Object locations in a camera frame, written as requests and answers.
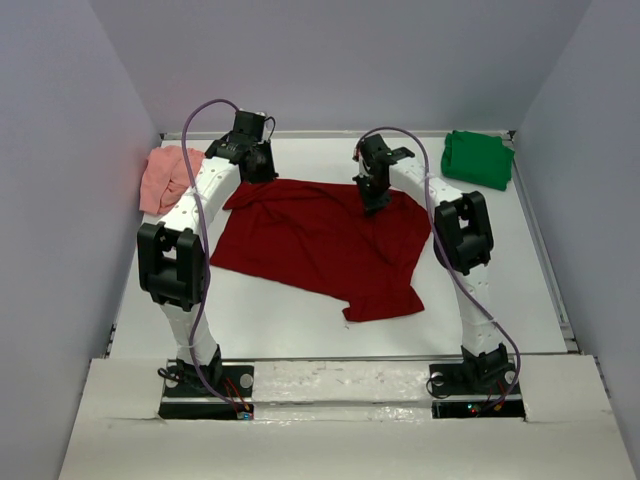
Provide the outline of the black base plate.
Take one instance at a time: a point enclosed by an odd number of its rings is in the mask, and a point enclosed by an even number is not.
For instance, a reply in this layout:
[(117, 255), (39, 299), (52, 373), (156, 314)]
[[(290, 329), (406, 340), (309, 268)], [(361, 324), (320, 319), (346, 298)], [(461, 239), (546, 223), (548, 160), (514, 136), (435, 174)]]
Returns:
[(473, 385), (461, 373), (461, 363), (429, 366), (425, 387), (432, 398), (434, 419), (525, 419), (520, 386), (511, 387), (515, 374), (512, 364), (505, 371), (490, 376), (484, 384)]
[(195, 372), (168, 360), (157, 371), (163, 380), (158, 415), (164, 420), (250, 421), (254, 419), (254, 365), (224, 362), (213, 394)]

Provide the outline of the dark red t shirt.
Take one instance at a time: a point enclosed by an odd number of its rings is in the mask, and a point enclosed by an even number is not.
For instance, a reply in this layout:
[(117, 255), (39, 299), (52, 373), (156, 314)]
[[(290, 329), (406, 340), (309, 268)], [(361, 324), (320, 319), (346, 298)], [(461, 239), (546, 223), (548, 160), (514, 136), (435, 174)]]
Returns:
[(406, 193), (368, 216), (354, 185), (281, 179), (241, 184), (224, 209), (211, 265), (345, 301), (349, 322), (423, 311), (411, 281), (431, 227)]

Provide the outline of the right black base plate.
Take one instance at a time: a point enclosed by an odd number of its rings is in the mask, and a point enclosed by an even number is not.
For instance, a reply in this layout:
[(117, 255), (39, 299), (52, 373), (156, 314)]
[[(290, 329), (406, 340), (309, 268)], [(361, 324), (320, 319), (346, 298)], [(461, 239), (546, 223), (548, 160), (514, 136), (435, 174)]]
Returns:
[(434, 419), (525, 419), (520, 386), (511, 387), (515, 374), (512, 364), (505, 371), (490, 376), (484, 384), (473, 385), (461, 373), (461, 363), (429, 366), (425, 387), (432, 398)]

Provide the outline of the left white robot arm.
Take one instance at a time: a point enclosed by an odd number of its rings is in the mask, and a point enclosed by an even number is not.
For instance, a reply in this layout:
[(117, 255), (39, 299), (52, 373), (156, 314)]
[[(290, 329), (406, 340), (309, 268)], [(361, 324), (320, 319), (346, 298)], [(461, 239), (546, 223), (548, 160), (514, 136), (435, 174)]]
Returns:
[(165, 315), (177, 348), (175, 366), (161, 369), (161, 376), (225, 403), (238, 395), (224, 378), (220, 346), (205, 314), (211, 282), (208, 229), (241, 183), (277, 178), (271, 139), (264, 133), (273, 120), (262, 112), (236, 110), (231, 130), (209, 145), (198, 167), (182, 144), (185, 192), (137, 232), (140, 287)]

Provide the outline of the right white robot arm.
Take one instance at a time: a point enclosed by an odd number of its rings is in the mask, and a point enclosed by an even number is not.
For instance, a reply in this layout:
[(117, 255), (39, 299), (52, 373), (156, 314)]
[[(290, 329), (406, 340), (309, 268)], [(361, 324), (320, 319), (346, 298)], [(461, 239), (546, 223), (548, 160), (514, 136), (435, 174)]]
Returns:
[(390, 148), (382, 129), (362, 135), (354, 148), (359, 165), (354, 180), (364, 210), (375, 215), (391, 203), (398, 189), (422, 205), (428, 215), (434, 253), (453, 283), (462, 324), (462, 359), (430, 367), (428, 393), (437, 400), (456, 395), (507, 396), (517, 385), (518, 347), (488, 311), (488, 265), (494, 248), (484, 196), (464, 193), (431, 173), (429, 166), (398, 167), (413, 157), (406, 147)]

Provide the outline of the folded green t shirt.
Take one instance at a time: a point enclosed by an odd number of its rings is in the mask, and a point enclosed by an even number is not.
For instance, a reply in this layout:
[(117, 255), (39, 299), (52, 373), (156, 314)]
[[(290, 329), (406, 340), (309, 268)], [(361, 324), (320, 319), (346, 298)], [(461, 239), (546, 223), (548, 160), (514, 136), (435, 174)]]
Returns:
[(440, 168), (447, 178), (505, 191), (514, 156), (500, 137), (454, 130), (445, 137)]

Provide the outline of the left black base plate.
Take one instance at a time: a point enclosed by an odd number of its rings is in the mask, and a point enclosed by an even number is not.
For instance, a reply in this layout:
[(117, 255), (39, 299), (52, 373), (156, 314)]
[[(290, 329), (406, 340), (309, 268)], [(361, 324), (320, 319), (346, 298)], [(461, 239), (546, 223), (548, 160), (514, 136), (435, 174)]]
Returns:
[(250, 421), (254, 419), (254, 365), (224, 362), (213, 394), (195, 372), (168, 360), (157, 371), (163, 380), (158, 415), (164, 420)]

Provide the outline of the pink t shirt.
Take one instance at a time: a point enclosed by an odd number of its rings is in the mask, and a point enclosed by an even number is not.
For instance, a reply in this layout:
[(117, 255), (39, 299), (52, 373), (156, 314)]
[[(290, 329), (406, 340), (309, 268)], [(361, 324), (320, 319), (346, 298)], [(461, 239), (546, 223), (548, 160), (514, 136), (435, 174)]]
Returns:
[(168, 213), (190, 186), (179, 146), (154, 148), (147, 157), (140, 185), (139, 209), (150, 215)]

